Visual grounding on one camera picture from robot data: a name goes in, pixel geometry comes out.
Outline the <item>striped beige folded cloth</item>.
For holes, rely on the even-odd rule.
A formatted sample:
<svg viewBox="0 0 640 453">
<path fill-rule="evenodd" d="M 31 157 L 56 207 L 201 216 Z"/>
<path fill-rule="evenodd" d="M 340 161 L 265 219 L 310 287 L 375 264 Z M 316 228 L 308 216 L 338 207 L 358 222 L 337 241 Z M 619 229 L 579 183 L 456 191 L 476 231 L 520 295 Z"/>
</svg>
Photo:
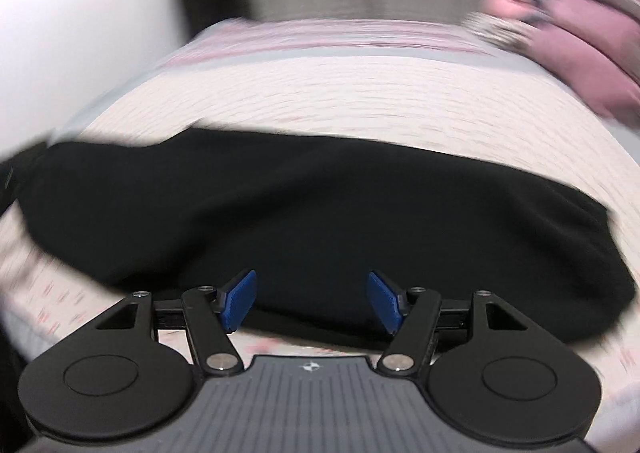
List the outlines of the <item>striped beige folded cloth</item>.
<svg viewBox="0 0 640 453">
<path fill-rule="evenodd" d="M 537 31 L 535 26 L 521 20 L 506 20 L 481 12 L 470 13 L 462 27 L 492 46 L 521 54 L 526 52 Z"/>
</svg>

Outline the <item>cherry print bed sheet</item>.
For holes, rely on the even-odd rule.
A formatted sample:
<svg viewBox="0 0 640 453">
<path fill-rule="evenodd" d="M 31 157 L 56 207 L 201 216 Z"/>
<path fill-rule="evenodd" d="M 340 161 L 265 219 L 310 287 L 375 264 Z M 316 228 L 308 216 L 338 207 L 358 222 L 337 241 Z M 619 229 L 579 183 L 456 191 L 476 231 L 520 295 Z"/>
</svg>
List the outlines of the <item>cherry print bed sheet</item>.
<svg viewBox="0 0 640 453">
<path fill-rule="evenodd" d="M 535 65 L 497 57 L 302 56 L 162 68 L 88 106 L 56 135 L 125 143 L 206 127 L 354 136 L 520 167 L 611 209 L 638 300 L 608 335 L 578 347 L 603 402 L 600 452 L 639 452 L 639 140 L 607 126 Z M 37 251 L 17 206 L 1 219 L 1 324 L 33 359 L 119 300 Z"/>
</svg>

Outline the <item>mauve pink folded quilt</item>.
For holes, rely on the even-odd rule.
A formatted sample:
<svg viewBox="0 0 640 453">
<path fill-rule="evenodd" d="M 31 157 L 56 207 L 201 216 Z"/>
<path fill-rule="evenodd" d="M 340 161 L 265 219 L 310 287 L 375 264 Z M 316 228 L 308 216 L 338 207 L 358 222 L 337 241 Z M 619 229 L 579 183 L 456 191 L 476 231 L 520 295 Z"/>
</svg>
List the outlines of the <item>mauve pink folded quilt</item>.
<svg viewBox="0 0 640 453">
<path fill-rule="evenodd" d="M 525 54 L 597 115 L 639 127 L 639 0 L 544 0 Z"/>
</svg>

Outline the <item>pink striped blanket strip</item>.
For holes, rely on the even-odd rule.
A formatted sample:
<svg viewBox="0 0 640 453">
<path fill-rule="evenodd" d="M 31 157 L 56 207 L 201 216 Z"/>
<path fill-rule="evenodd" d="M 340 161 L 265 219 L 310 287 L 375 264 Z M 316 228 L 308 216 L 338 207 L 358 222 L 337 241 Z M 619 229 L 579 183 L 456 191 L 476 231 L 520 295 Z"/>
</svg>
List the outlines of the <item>pink striped blanket strip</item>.
<svg viewBox="0 0 640 453">
<path fill-rule="evenodd" d="M 414 20 L 287 20 L 253 22 L 236 18 L 203 30 L 168 56 L 167 66 L 224 57 L 306 49 L 417 49 L 438 52 L 488 53 L 463 28 Z"/>
</svg>

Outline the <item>black pants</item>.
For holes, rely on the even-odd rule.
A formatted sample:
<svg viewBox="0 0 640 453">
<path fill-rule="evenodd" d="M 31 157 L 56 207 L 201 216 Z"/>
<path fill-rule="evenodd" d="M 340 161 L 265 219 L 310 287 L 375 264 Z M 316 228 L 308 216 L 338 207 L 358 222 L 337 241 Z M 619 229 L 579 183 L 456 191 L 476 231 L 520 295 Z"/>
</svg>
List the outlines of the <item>black pants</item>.
<svg viewBox="0 0 640 453">
<path fill-rule="evenodd" d="M 449 299 L 492 291 L 567 343 L 610 329 L 636 291 L 600 202 L 487 161 L 190 128 L 150 146 L 58 143 L 14 173 L 48 254 L 160 297 L 252 269 L 250 324 L 271 332 L 383 347 L 372 271 Z"/>
</svg>

